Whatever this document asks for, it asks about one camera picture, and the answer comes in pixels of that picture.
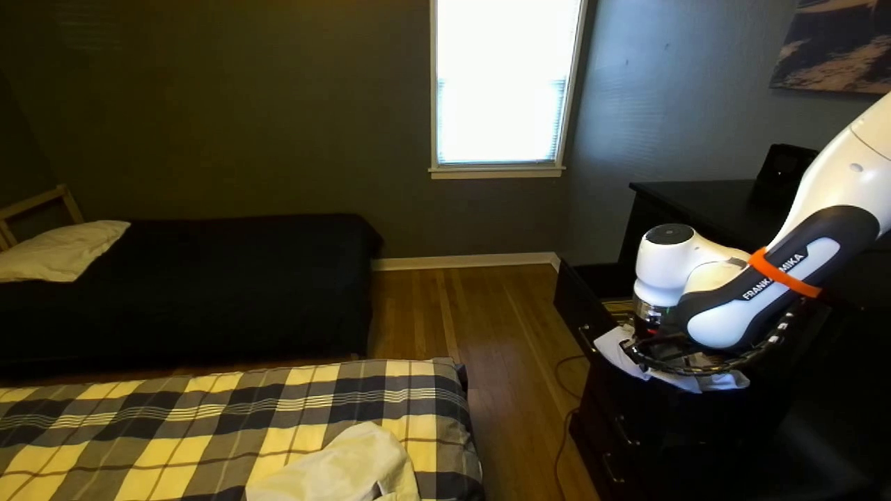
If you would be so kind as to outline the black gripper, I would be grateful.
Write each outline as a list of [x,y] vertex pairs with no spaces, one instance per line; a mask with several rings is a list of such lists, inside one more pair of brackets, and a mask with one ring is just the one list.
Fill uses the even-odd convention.
[[792,322],[792,314],[780,314],[748,348],[735,352],[706,352],[685,338],[657,334],[653,329],[636,322],[621,322],[617,348],[639,370],[657,370],[667,377],[716,377],[753,366],[771,352],[783,348],[792,332]]

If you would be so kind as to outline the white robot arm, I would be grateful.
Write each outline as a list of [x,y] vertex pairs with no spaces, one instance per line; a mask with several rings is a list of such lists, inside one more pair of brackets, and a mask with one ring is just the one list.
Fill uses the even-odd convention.
[[756,251],[717,245],[685,222],[648,228],[631,283],[643,329],[617,353],[671,377],[731,373],[888,228],[891,97],[883,96],[810,162],[783,226]]

